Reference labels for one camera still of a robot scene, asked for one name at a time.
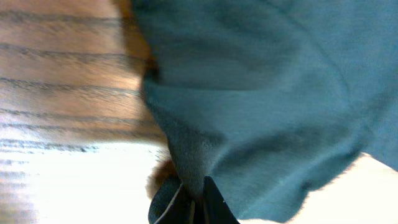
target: striped surface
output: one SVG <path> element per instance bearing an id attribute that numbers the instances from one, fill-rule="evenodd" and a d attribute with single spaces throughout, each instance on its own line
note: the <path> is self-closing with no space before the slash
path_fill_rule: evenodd
<path id="1" fill-rule="evenodd" d="M 147 223 L 174 172 L 148 57 L 128 0 L 0 0 L 0 223 Z M 398 223 L 396 189 L 363 155 L 289 223 Z"/>

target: teal cloth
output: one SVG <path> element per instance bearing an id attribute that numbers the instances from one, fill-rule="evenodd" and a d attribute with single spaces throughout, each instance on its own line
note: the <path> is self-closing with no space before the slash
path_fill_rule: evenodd
<path id="1" fill-rule="evenodd" d="M 360 152 L 398 169 L 398 1 L 133 10 L 159 64 L 147 106 L 198 202 L 209 175 L 237 218 L 285 222 Z"/>

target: wood grain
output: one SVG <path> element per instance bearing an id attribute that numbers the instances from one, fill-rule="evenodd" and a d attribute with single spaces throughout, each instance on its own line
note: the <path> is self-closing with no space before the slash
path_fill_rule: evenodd
<path id="1" fill-rule="evenodd" d="M 129 11 L 0 0 L 0 223 L 147 223 L 175 171 L 143 104 L 150 51 Z M 289 223 L 398 223 L 394 189 L 397 173 L 361 156 Z"/>

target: wooden table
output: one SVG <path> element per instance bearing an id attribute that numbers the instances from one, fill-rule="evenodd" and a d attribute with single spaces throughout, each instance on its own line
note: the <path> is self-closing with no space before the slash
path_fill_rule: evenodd
<path id="1" fill-rule="evenodd" d="M 147 223 L 174 169 L 142 103 L 150 52 L 129 8 L 0 0 L 0 223 Z M 396 189 L 363 155 L 290 223 L 398 223 Z"/>

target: dark blue cloth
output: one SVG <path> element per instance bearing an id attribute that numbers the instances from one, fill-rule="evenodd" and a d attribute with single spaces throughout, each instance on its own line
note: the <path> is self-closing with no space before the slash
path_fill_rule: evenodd
<path id="1" fill-rule="evenodd" d="M 285 222 L 360 152 L 398 169 L 398 1 L 151 0 L 146 103 L 197 202 Z"/>

